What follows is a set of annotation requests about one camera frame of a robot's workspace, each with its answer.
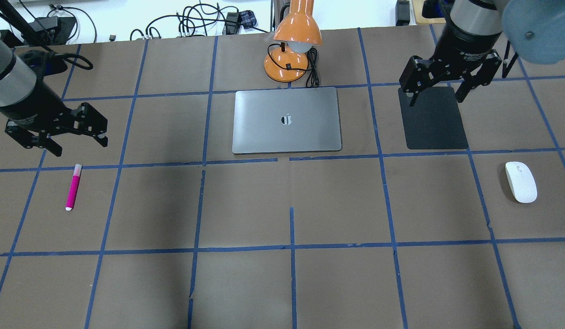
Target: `silver laptop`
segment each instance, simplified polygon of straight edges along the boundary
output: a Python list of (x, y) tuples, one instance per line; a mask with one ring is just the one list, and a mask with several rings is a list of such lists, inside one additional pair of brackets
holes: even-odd
[(335, 88), (236, 92), (234, 154), (339, 150)]

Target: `apple logo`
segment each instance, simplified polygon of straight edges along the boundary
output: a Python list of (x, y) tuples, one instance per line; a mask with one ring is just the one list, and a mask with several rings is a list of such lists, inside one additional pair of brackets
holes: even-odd
[(281, 122), (283, 125), (288, 126), (291, 123), (293, 123), (293, 121), (291, 120), (291, 116), (289, 115), (289, 113), (287, 113), (287, 115), (285, 115), (284, 117), (281, 118)]

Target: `white wall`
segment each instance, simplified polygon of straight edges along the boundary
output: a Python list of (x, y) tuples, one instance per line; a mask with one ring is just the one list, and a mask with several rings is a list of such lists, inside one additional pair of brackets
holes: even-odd
[[(211, 0), (204, 3), (215, 5)], [(130, 32), (139, 28), (144, 30), (153, 19), (171, 15), (176, 11), (182, 12), (187, 5), (199, 3), (199, 0), (74, 0), (56, 2), (55, 0), (38, 0), (25, 3), (28, 9), (36, 16), (45, 16), (50, 8), (49, 4), (74, 6), (84, 9), (90, 14), (98, 28), (98, 42), (107, 42), (110, 34), (116, 34), (116, 40), (128, 40)], [(219, 2), (221, 7), (237, 6), (241, 11), (250, 9), (254, 11), (259, 28), (269, 31), (270, 0), (226, 0)], [(314, 18), (323, 30), (347, 29), (352, 27), (392, 27), (395, 23), (394, 7), (396, 0), (316, 0), (314, 3)], [(20, 4), (13, 6), (27, 21), (32, 17)], [(90, 43), (94, 39), (94, 28), (90, 20), (81, 12), (72, 11), (78, 17), (80, 24), (79, 36), (69, 43)], [(163, 37), (178, 36), (178, 19), (165, 18), (153, 25), (161, 32)], [(220, 35), (223, 23), (217, 23), (208, 30), (209, 35)], [(9, 29), (7, 23), (0, 19), (0, 29)], [(240, 33), (255, 33), (255, 30), (240, 29)]]

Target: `plaid fabric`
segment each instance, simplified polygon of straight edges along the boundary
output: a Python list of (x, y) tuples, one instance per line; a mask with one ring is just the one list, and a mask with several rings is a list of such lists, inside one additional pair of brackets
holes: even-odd
[(256, 16), (253, 11), (243, 11), (240, 13), (242, 26), (247, 29), (256, 26)]

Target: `marker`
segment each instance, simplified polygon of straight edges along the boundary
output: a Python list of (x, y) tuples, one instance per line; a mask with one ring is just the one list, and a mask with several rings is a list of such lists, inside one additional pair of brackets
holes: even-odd
[(81, 164), (76, 164), (73, 170), (71, 186), (69, 186), (69, 195), (67, 195), (67, 204), (65, 210), (71, 211), (75, 206), (75, 196), (77, 196), (77, 188), (80, 186)]

